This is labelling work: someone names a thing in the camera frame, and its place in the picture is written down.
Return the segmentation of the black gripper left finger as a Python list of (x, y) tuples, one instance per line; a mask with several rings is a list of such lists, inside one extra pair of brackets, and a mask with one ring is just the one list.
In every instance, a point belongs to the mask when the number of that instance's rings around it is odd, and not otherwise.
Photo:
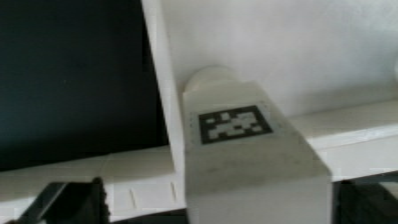
[(15, 224), (109, 224), (106, 192), (99, 177), (90, 182), (51, 182)]

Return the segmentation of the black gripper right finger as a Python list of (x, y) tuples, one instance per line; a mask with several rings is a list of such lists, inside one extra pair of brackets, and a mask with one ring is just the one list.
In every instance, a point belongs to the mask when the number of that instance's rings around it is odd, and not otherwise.
[(333, 224), (398, 224), (398, 198), (378, 183), (337, 184)]

